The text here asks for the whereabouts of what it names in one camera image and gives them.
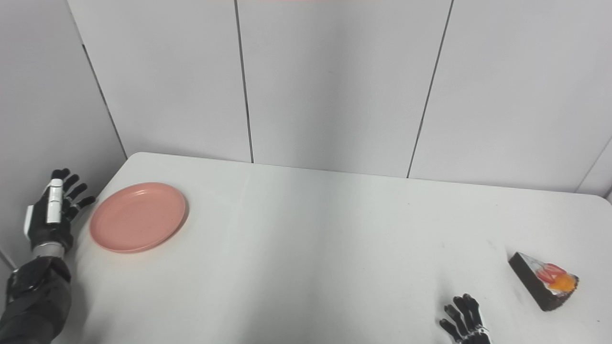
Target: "chocolate cake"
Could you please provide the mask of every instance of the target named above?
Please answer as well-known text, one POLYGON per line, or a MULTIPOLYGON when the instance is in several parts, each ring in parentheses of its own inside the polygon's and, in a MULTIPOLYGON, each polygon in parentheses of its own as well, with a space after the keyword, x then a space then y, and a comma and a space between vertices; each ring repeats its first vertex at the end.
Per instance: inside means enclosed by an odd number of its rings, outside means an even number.
POLYGON ((543 263, 520 252, 515 253, 509 263, 544 311, 559 308, 578 286, 577 276, 568 274, 557 265, 543 263))

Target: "robot finger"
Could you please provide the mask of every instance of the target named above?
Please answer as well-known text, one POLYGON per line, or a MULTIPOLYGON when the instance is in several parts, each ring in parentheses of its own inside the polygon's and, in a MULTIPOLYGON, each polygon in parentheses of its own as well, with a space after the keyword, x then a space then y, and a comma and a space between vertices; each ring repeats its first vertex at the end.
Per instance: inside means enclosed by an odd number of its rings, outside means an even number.
POLYGON ((453 321, 455 322, 455 324, 457 324, 457 329, 459 330, 459 333, 461 334, 461 336, 467 336, 468 335, 468 330, 465 328, 465 324, 463 323, 463 320, 461 319, 461 313, 459 313, 459 311, 453 307, 453 305, 446 305, 444 306, 444 311, 446 312, 446 314, 448 314, 448 316, 453 319, 453 321))
POLYGON ((77 198, 78 195, 80 195, 85 190, 87 190, 87 184, 81 183, 77 185, 70 193, 68 193, 68 195, 66 195, 65 198, 68 201, 68 203, 72 203, 72 201, 74 201, 75 198, 77 198))
POLYGON ((480 305, 469 294, 464 294, 463 295, 463 301, 468 306, 468 309, 469 309, 470 313, 472 314, 472 320, 474 320, 475 327, 477 329, 481 328, 483 326, 483 324, 482 324, 482 319, 480 317, 480 309, 479 309, 480 305))
POLYGON ((51 172, 51 179, 64 179, 67 176, 70 175, 70 170, 67 168, 64 168, 63 170, 53 170, 53 172, 51 172))
POLYGON ((448 334, 453 337, 455 342, 461 342, 461 336, 459 335, 459 332, 457 332, 457 328, 455 327, 455 325, 453 325, 450 321, 446 319, 440 320, 439 324, 448 334))
POLYGON ((78 174, 73 174, 64 182, 64 192, 70 190, 70 188, 75 185, 79 180, 78 174))
POLYGON ((66 210, 64 214, 66 217, 66 220, 68 221, 74 220, 74 218, 77 216, 78 212, 81 211, 82 208, 85 208, 86 206, 89 206, 90 204, 93 204, 94 202, 95 202, 94 196, 87 196, 83 198, 82 200, 80 200, 79 202, 76 202, 73 206, 71 206, 70 208, 68 208, 68 210, 66 210))
POLYGON ((476 330, 474 322, 472 320, 472 316, 469 314, 468 305, 465 304, 465 301, 461 296, 453 297, 453 303, 457 306, 461 314, 463 314, 463 319, 465 320, 465 326, 468 328, 469 332, 473 332, 476 330))

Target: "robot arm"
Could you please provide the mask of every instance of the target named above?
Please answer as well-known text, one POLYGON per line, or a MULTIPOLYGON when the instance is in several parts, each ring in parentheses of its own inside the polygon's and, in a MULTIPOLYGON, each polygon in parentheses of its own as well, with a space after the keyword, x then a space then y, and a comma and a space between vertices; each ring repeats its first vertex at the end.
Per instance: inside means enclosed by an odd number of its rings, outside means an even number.
POLYGON ((74 202, 86 184, 70 170, 55 170, 51 182, 28 207, 24 232, 32 260, 7 281, 6 309, 0 318, 0 344, 49 344, 63 329, 70 310, 70 271, 62 260, 73 245, 70 222, 95 202, 89 196, 74 202))

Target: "panel seam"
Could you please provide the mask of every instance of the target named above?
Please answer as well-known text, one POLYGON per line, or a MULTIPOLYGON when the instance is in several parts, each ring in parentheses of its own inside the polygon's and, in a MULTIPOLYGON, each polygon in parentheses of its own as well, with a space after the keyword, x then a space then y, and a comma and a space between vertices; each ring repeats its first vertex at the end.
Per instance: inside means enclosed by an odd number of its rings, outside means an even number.
POLYGON ((98 91, 100 92, 100 96, 102 97, 102 101, 104 102, 104 107, 106 108, 106 113, 108 114, 108 118, 111 120, 111 124, 113 125, 113 130, 115 131, 115 135, 117 135, 117 140, 119 140, 119 145, 121 146, 121 151, 123 152, 123 156, 127 160, 127 154, 125 153, 125 147, 123 146, 123 141, 121 141, 121 136, 119 136, 119 131, 117 130, 117 125, 115 125, 113 115, 111 114, 111 110, 108 108, 108 103, 106 102, 106 97, 104 96, 104 92, 102 92, 102 88, 100 87, 100 82, 98 81, 98 76, 95 74, 94 65, 91 64, 91 59, 89 59, 89 53, 87 52, 87 48, 85 44, 81 44, 83 46, 83 51, 85 52, 85 57, 87 57, 87 62, 89 63, 89 68, 91 69, 91 73, 94 75, 95 84, 98 86, 98 91))
MULTIPOLYGON (((591 171, 593 170, 593 168, 595 167, 595 165, 597 164, 597 162, 599 161, 599 159, 601 159, 603 152, 605 152, 606 148, 608 147, 608 145, 610 145, 610 143, 612 142, 612 136, 610 136, 610 138, 608 139, 608 142, 606 142, 606 144, 603 145, 603 148, 601 150, 601 152, 599 152, 599 155, 597 156, 597 158, 595 158, 595 161, 593 162, 593 164, 591 165, 591 167, 589 168, 589 170, 586 172, 586 174, 584 175, 584 177, 582 178, 582 180, 580 181, 580 183, 578 184, 578 187, 576 187, 576 190, 574 190, 574 193, 577 193, 578 190, 580 189, 580 187, 582 186, 582 184, 584 184, 584 181, 586 180, 586 178, 589 176, 589 174, 591 173, 591 171)), ((612 189, 612 185, 610 185, 610 189, 608 189, 606 191, 606 194, 604 197, 608 196, 608 194, 610 193, 610 190, 612 189)))
POLYGON ((425 98, 425 106, 423 107, 423 113, 421 114, 421 120, 419 123, 419 129, 417 131, 417 137, 414 140, 414 147, 412 148, 412 156, 410 157, 410 165, 408 166, 408 173, 406 174, 406 178, 410 178, 410 172, 412 171, 412 163, 414 162, 414 155, 417 152, 417 145, 419 144, 419 139, 421 135, 421 130, 423 129, 423 122, 425 120, 425 112, 427 112, 427 105, 429 104, 429 97, 431 96, 431 89, 433 87, 433 80, 436 77, 436 71, 438 70, 438 63, 440 62, 440 55, 442 54, 442 46, 444 45, 444 39, 446 38, 446 30, 449 27, 450 14, 453 11, 453 4, 455 0, 450 1, 449 13, 446 16, 446 23, 444 24, 444 30, 442 32, 442 39, 440 40, 440 46, 438 47, 438 55, 436 56, 436 63, 433 66, 433 72, 431 73, 431 80, 429 82, 429 89, 427 90, 427 96, 425 98))
POLYGON ((244 92, 244 107, 247 112, 247 132, 248 132, 248 148, 251 153, 251 163, 255 163, 253 158, 253 138, 251 136, 251 117, 248 112, 248 96, 247 96, 247 77, 244 72, 244 55, 242 52, 242 32, 240 29, 240 14, 238 13, 238 0, 234 0, 234 10, 236 11, 236 29, 238 30, 238 51, 240 52, 240 69, 242 72, 242 91, 244 92))

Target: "white wall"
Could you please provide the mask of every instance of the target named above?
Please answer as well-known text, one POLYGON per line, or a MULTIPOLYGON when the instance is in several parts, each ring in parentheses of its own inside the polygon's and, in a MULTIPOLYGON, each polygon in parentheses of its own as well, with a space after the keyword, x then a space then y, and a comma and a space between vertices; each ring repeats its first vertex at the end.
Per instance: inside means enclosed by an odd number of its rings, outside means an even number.
MULTIPOLYGON (((232 1, 69 2, 129 154, 249 160, 232 1)), ((405 176, 450 0, 237 3, 254 161, 405 176)), ((611 7, 454 3, 410 177, 609 190, 611 7)))
POLYGON ((96 195, 125 155, 64 0, 1 1, 0 47, 0 247, 21 264, 26 206, 51 172, 72 169, 96 195))
POLYGON ((612 136, 610 13, 455 1, 410 177, 574 192, 612 136))
POLYGON ((251 161, 233 1, 69 3, 128 155, 251 161))
POLYGON ((239 0, 255 162, 406 177, 450 0, 239 0))

